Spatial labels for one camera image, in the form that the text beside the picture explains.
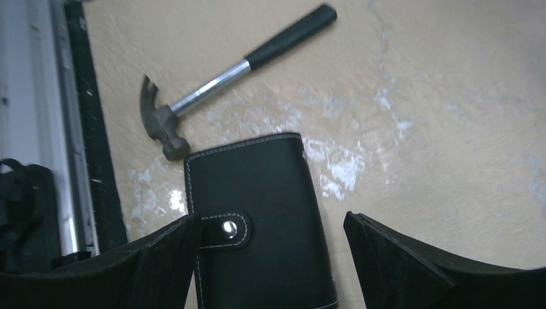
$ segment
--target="claw hammer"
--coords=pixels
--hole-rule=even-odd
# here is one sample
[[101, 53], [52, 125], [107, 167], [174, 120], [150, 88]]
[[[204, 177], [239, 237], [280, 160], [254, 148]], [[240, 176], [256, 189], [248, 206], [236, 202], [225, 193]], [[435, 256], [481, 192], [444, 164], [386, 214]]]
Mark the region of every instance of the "claw hammer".
[[155, 108], [157, 86], [144, 76], [140, 91], [140, 116], [148, 135], [163, 144], [163, 154], [169, 161], [183, 159], [190, 151], [186, 139], [178, 136], [179, 118], [206, 98], [242, 76], [257, 70], [282, 55], [337, 19], [335, 10], [323, 4], [279, 32], [224, 72], [177, 100], [171, 105]]

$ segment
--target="metal shaft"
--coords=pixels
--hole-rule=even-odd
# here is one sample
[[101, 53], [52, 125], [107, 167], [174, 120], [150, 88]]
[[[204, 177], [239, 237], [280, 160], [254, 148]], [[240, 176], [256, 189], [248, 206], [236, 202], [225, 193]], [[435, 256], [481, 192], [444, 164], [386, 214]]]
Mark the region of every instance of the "metal shaft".
[[171, 111], [173, 111], [176, 116], [183, 115], [201, 101], [222, 90], [249, 72], [250, 64], [246, 59], [243, 59], [220, 73], [217, 77], [191, 91], [190, 94], [172, 103], [170, 105]]

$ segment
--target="hammer claw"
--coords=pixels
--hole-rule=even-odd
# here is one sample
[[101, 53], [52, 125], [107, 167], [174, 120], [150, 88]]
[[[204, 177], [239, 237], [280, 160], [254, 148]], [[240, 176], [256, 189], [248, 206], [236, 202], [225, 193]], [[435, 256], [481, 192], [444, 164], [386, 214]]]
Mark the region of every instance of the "hammer claw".
[[181, 160], [189, 153], [189, 144], [176, 133], [179, 119], [171, 108], [155, 108], [157, 91], [157, 86], [144, 75], [140, 89], [140, 118], [148, 136], [163, 144], [163, 154], [167, 160]]

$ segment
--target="black strap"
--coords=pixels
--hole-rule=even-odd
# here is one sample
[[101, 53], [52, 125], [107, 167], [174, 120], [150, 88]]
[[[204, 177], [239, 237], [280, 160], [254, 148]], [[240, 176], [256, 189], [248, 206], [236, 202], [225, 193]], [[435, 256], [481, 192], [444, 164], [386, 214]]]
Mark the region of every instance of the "black strap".
[[[4, 165], [11, 171], [2, 173]], [[41, 216], [34, 211], [37, 182], [17, 160], [0, 160], [0, 253], [24, 241], [39, 226]]]

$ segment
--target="white stitching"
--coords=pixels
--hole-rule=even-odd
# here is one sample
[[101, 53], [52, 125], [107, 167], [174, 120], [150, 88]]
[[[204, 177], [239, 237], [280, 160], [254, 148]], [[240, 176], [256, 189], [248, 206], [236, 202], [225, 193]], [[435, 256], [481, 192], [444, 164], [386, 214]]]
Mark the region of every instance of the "white stitching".
[[322, 306], [322, 307], [318, 307], [318, 308], [314, 308], [314, 309], [324, 309], [324, 308], [328, 308], [329, 306], [333, 306], [335, 304], [337, 304], [338, 301], [334, 301], [333, 303], [331, 304], [327, 304], [326, 306]]
[[[187, 176], [188, 176], [188, 187], [189, 187], [189, 194], [188, 195], [189, 195], [189, 201], [190, 201], [190, 204], [191, 204], [191, 212], [193, 214], [195, 214], [195, 209], [193, 207], [193, 195], [192, 195], [192, 192], [191, 192], [191, 174], [189, 173], [189, 171], [190, 171], [189, 163], [192, 160], [197, 159], [197, 158], [202, 157], [202, 156], [211, 155], [213, 153], [220, 153], [222, 151], [226, 151], [226, 150], [230, 150], [230, 149], [241, 148], [241, 147], [245, 147], [245, 146], [259, 144], [259, 143], [262, 143], [262, 142], [267, 142], [269, 140], [279, 140], [279, 139], [282, 139], [282, 138], [298, 138], [298, 139], [301, 139], [301, 136], [299, 134], [297, 134], [297, 133], [288, 133], [288, 134], [283, 134], [283, 135], [267, 136], [267, 137], [260, 138], [260, 139], [257, 139], [257, 140], [242, 142], [240, 144], [232, 144], [232, 145], [228, 145], [228, 146], [225, 146], [225, 147], [213, 149], [213, 150], [210, 150], [210, 151], [206, 151], [204, 153], [198, 153], [198, 154], [195, 154], [193, 156], [190, 156], [186, 161], [186, 173], [187, 173]], [[203, 309], [205, 307], [203, 305], [203, 288], [201, 286], [201, 268], [199, 266], [199, 254], [197, 255], [197, 276], [199, 277], [199, 282], [198, 283], [199, 283], [199, 292], [200, 292], [199, 295], [201, 296], [201, 309]]]
[[241, 218], [241, 220], [243, 220], [243, 223], [245, 224], [245, 234], [243, 235], [243, 239], [241, 239], [240, 241], [238, 241], [237, 243], [228, 243], [226, 245], [211, 245], [211, 246], [204, 246], [204, 247], [199, 247], [199, 249], [207, 249], [207, 248], [222, 248], [222, 247], [230, 247], [230, 246], [237, 246], [237, 245], [241, 245], [241, 243], [243, 243], [243, 241], [245, 241], [245, 239], [247, 238], [247, 233], [249, 231], [249, 227], [247, 226], [247, 220], [245, 220], [245, 218], [243, 216], [241, 216], [240, 214], [231, 214], [231, 213], [228, 213], [228, 214], [218, 214], [216, 216], [210, 216], [210, 217], [202, 217], [201, 220], [209, 220], [209, 219], [214, 219], [214, 218], [224, 218], [224, 217], [233, 217], [233, 216], [237, 216], [239, 218]]

